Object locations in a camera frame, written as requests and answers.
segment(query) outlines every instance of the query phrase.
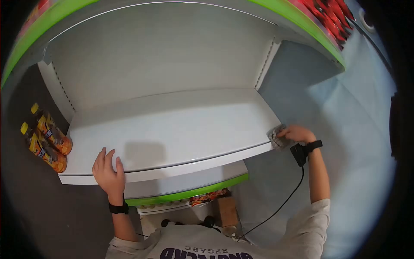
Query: snack package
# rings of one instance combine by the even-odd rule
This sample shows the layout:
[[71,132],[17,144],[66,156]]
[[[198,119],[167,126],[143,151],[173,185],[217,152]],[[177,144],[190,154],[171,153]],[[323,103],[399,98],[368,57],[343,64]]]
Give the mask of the snack package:
[[38,129],[32,129],[24,122],[20,127],[20,132],[25,136],[29,150],[34,155],[42,158],[57,173],[65,171],[67,166],[66,157],[50,147]]
[[33,104],[31,112],[36,118],[37,128],[52,143],[54,148],[63,155],[69,154],[72,150],[72,141],[56,127],[50,113],[41,110],[37,103]]
[[191,197],[190,203],[191,203],[191,207],[193,207],[197,204],[210,202],[217,198],[228,197],[228,196],[230,196],[230,191],[227,188],[224,188],[218,191],[212,191],[207,194],[201,194],[201,195]]

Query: plastic bottle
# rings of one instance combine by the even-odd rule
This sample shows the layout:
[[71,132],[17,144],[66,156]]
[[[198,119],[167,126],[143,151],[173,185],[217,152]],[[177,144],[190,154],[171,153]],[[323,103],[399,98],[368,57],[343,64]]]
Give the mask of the plastic bottle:
[[42,136],[39,129],[32,129],[24,122],[20,127],[20,132],[24,135],[29,150],[38,157],[41,157],[57,173],[65,171],[67,159],[49,146],[46,139]]
[[50,113],[39,108],[37,103],[31,107],[31,113],[36,118],[37,128],[53,144],[53,146],[63,155],[67,155],[72,150],[72,141],[56,127]]

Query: black wrist strap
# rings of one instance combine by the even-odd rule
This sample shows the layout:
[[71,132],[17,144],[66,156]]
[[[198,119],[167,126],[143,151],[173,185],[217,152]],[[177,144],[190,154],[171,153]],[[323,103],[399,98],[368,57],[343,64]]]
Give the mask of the black wrist strap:
[[313,141],[313,142],[310,142],[310,143],[306,144],[306,146],[305,146],[306,156],[310,152],[312,152],[315,148],[320,148],[320,147],[322,147],[322,140],[317,140],[317,141]]
[[311,143],[308,143],[305,146],[297,143],[293,147],[290,148],[293,157],[295,158],[298,166],[302,167],[306,163],[306,158],[310,152],[312,152],[315,148],[322,147],[322,141],[317,140]]
[[124,198],[124,203],[122,204],[122,206],[115,206],[112,205],[110,203],[109,204],[109,211],[113,214],[120,214],[120,213],[125,213],[128,214],[129,211],[129,207],[128,204],[125,202],[125,198]]

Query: person's left hand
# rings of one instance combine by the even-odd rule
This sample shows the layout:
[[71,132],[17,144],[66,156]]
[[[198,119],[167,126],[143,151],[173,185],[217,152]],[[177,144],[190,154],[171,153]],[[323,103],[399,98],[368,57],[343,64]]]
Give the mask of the person's left hand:
[[124,202],[123,193],[125,190],[125,174],[121,159],[115,159],[116,171],[112,167],[112,157],[115,149],[106,154],[106,148],[98,154],[92,167],[92,173],[96,182],[108,195],[109,203],[114,206],[122,206]]

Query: cardboard box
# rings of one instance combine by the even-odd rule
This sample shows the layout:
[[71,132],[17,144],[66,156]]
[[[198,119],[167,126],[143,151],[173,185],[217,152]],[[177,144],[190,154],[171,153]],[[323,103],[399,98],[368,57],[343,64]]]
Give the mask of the cardboard box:
[[219,227],[236,226],[238,217],[233,197],[219,198],[213,201],[214,218]]

